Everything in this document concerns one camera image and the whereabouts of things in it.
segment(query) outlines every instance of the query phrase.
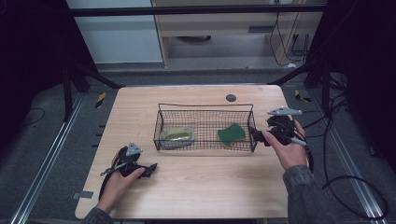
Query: black wire basket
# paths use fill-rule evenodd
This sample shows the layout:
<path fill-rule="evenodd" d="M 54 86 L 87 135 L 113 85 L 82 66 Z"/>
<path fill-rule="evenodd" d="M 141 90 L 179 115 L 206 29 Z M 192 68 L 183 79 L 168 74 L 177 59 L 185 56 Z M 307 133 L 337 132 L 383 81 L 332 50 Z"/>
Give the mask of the black wire basket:
<path fill-rule="evenodd" d="M 258 142 L 253 140 L 248 131 L 250 127 L 256 128 L 253 105 L 158 104 L 158 107 L 154 133 L 157 150 L 227 149 L 253 152 L 257 146 Z M 229 146 L 224 146 L 219 140 L 218 131 L 233 124 L 242 128 L 245 139 L 232 141 Z M 165 140 L 163 134 L 173 130 L 183 137 Z"/>

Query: person's right hand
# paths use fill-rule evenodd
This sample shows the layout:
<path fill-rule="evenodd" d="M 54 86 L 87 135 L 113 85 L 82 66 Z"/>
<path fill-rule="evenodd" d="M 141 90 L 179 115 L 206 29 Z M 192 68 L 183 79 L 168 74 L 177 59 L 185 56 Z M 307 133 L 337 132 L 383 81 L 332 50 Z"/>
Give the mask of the person's right hand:
<path fill-rule="evenodd" d="M 305 135 L 304 129 L 297 120 L 294 121 L 294 126 L 298 133 L 302 136 Z M 307 165 L 304 147 L 293 142 L 287 146 L 283 146 L 271 133 L 263 131 L 262 134 L 267 142 L 274 148 L 280 164 L 285 170 L 296 165 Z"/>
<path fill-rule="evenodd" d="M 120 170 L 114 171 L 108 179 L 102 198 L 96 205 L 97 208 L 107 214 L 116 206 L 132 183 L 145 172 L 145 168 L 139 168 L 127 176 L 122 176 Z"/>

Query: sponge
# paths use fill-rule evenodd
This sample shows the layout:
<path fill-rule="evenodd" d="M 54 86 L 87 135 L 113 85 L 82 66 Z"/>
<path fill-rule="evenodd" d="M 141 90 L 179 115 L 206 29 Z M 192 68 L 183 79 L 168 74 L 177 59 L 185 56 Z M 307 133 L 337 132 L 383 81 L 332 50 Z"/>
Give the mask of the sponge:
<path fill-rule="evenodd" d="M 230 147 L 233 142 L 246 139 L 244 129 L 237 123 L 233 123 L 226 129 L 218 130 L 218 137 L 225 147 Z"/>

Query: cable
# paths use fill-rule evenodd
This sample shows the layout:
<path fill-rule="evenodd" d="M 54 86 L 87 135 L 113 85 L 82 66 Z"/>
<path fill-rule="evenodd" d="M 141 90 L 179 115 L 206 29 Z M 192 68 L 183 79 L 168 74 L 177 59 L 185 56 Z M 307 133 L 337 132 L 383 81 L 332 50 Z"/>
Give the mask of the cable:
<path fill-rule="evenodd" d="M 344 96 L 344 94 L 341 93 L 341 94 L 337 95 L 337 96 L 332 100 L 331 107 L 330 107 L 330 113 L 328 114 L 328 116 L 324 116 L 324 117 L 318 119 L 317 121 L 314 121 L 313 123 L 307 125 L 307 127 L 309 127 L 309 126 L 311 126 L 312 124 L 317 123 L 319 120 L 322 120 L 322 119 L 324 119 L 324 118 L 328 119 L 328 123 L 327 123 L 327 125 L 326 125 L 326 129 L 325 129 L 325 132 L 324 132 L 324 134 L 323 134 L 323 171 L 324 171 L 326 183 L 325 183 L 325 185 L 322 187 L 322 189 L 328 188 L 328 189 L 330 190 L 330 192 L 332 193 L 332 196 L 333 196 L 341 205 L 343 205 L 349 212 L 355 214 L 356 216 L 361 217 L 361 218 L 364 218 L 364 219 L 366 219 L 366 220 L 380 220 L 380 219 L 382 219 L 382 218 L 384 218 L 384 217 L 386 217 L 386 216 L 388 215 L 388 213 L 389 213 L 389 206 L 388 206 L 388 202 L 387 202 L 387 200 L 385 199 L 385 197 L 383 196 L 383 194 L 382 194 L 372 183 L 370 183 L 370 182 L 368 182 L 368 181 L 366 181 L 366 180 L 364 180 L 364 179 L 362 179 L 362 178 L 360 178 L 360 177 L 354 176 L 354 175 L 340 175 L 340 176 L 337 176 L 337 177 L 335 177 L 335 178 L 333 178 L 333 179 L 329 179 L 329 174 L 328 174 L 328 170 L 327 170 L 327 156 L 326 156 L 326 154 L 327 154 L 327 148 L 326 148 L 327 134 L 328 134 L 330 128 L 332 127 L 332 114 L 333 114 L 335 111 L 339 111 L 339 109 L 341 108 L 341 106 L 346 105 L 346 102 L 347 102 L 346 100 L 343 100 L 343 101 L 339 102 L 338 104 L 334 105 L 335 100 L 336 100 L 337 98 L 341 97 L 341 96 Z M 383 203 L 382 203 L 383 206 L 384 206 L 383 215 L 380 216 L 380 217 L 368 217 L 368 216 L 366 216 L 366 215 L 363 215 L 363 214 L 361 214 L 361 213 L 355 211 L 355 210 L 352 209 L 350 206 L 346 205 L 346 204 L 337 196 L 337 194 L 335 193 L 334 189 L 332 188 L 332 183 L 333 183 L 333 182 L 336 182 L 336 181 L 339 181 L 339 180 L 341 180 L 341 179 L 355 179 L 355 180 L 359 180 L 359 181 L 364 182 L 365 184 L 367 184 L 367 186 L 369 186 L 371 189 L 373 189 L 373 190 L 376 192 L 376 194 L 381 198 L 381 200 L 382 200 L 382 202 L 383 202 Z"/>
<path fill-rule="evenodd" d="M 310 170 L 311 173 L 313 174 L 313 173 L 314 173 L 314 156 L 312 155 L 312 151 L 311 151 L 311 149 L 309 148 L 309 145 L 308 145 L 308 143 L 307 143 L 307 141 L 306 141 L 306 137 L 305 137 L 303 134 L 301 134 L 300 132 L 298 132 L 297 129 L 295 129 L 295 128 L 294 128 L 294 131 L 295 131 L 294 136 L 295 136 L 296 138 L 298 138 L 298 139 L 301 140 L 301 141 L 306 142 L 306 145 L 304 146 L 305 154 L 306 154 L 306 157 L 308 158 L 308 167 L 309 167 L 309 170 Z"/>
<path fill-rule="evenodd" d="M 41 117 L 35 121 L 30 122 L 30 123 L 23 123 L 22 126 L 29 126 L 29 125 L 35 124 L 35 123 L 39 122 L 40 120 L 42 120 L 44 118 L 44 116 L 46 115 L 46 111 L 42 108 L 31 108 L 30 110 L 31 111 L 32 110 L 41 110 L 41 112 L 42 112 Z"/>
<path fill-rule="evenodd" d="M 337 30 L 340 29 L 340 27 L 344 24 L 344 22 L 347 20 L 347 18 L 352 14 L 353 9 L 355 9 L 356 5 L 358 4 L 359 0 L 355 0 L 354 5 L 352 8 L 348 11 L 348 13 L 345 15 L 345 17 L 338 23 L 338 25 L 334 28 L 334 30 L 327 36 L 327 38 L 322 42 L 322 44 L 317 47 L 317 49 L 310 55 L 310 58 L 314 57 L 315 54 L 317 54 L 324 46 L 326 46 L 327 42 L 329 42 L 332 39 L 332 36 L 336 33 Z"/>
<path fill-rule="evenodd" d="M 323 117 L 321 117 L 320 119 L 317 119 L 317 120 L 315 120 L 314 122 L 312 122 L 312 123 L 310 123 L 310 124 L 308 124 L 308 125 L 303 126 L 303 128 L 304 128 L 304 129 L 309 128 L 309 127 L 313 126 L 314 124 L 320 122 L 320 121 L 323 120 L 323 119 L 326 119 L 326 116 L 323 116 Z"/>
<path fill-rule="evenodd" d="M 319 113 L 320 111 L 318 111 L 318 110 L 306 110 L 306 111 L 303 111 L 303 114 L 306 114 L 306 113 Z"/>
<path fill-rule="evenodd" d="M 323 134 L 319 134 L 319 135 L 306 136 L 305 138 L 322 137 L 323 135 L 324 135 L 324 133 Z"/>
<path fill-rule="evenodd" d="M 273 46 L 272 46 L 272 37 L 273 37 L 273 34 L 274 34 L 275 29 L 277 28 L 277 31 L 278 31 L 278 33 L 279 33 L 279 39 L 280 39 L 280 42 L 282 43 L 282 47 L 283 47 L 283 53 L 284 53 L 285 56 L 290 60 L 291 63 L 297 63 L 297 62 L 299 62 L 300 60 L 293 60 L 293 59 L 289 58 L 288 53 L 286 52 L 286 47 L 285 47 L 285 44 L 284 44 L 284 42 L 283 42 L 282 35 L 280 34 L 279 23 L 278 23 L 278 22 L 279 22 L 279 12 L 276 13 L 276 21 L 275 21 L 274 29 L 273 29 L 273 31 L 271 32 L 271 35 L 270 35 L 270 46 L 271 46 L 271 50 L 272 50 L 272 52 L 274 53 L 274 55 L 276 55 L 276 54 L 275 54 L 275 51 L 274 51 L 274 48 L 273 48 Z M 275 57 L 275 60 L 276 60 L 276 63 L 277 63 L 278 65 L 281 65 L 281 66 L 287 65 L 287 64 L 282 64 L 282 63 L 278 62 L 276 57 Z"/>
<path fill-rule="evenodd" d="M 302 57 L 301 61 L 304 64 L 304 60 L 308 55 L 308 40 L 309 40 L 309 35 L 305 35 L 305 41 L 304 41 L 304 47 L 302 50 L 296 50 L 294 49 L 294 46 L 297 42 L 299 35 L 293 35 L 293 44 L 291 45 L 291 52 L 293 53 L 294 56 Z"/>
<path fill-rule="evenodd" d="M 333 85 L 335 85 L 335 88 L 341 91 L 346 91 L 347 90 L 347 85 L 344 84 L 343 76 L 341 76 L 341 80 L 338 80 L 334 76 L 330 75 L 330 79 Z"/>

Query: gray sleeve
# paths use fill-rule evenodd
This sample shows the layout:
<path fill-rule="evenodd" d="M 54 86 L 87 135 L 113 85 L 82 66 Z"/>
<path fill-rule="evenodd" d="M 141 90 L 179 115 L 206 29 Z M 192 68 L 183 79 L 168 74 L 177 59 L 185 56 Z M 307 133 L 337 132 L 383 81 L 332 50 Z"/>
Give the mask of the gray sleeve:
<path fill-rule="evenodd" d="M 81 224 L 114 224 L 114 220 L 106 212 L 94 207 L 90 213 L 85 216 Z"/>
<path fill-rule="evenodd" d="M 317 185 L 307 166 L 290 167 L 283 174 L 288 191 L 290 223 L 339 223 L 329 197 Z"/>

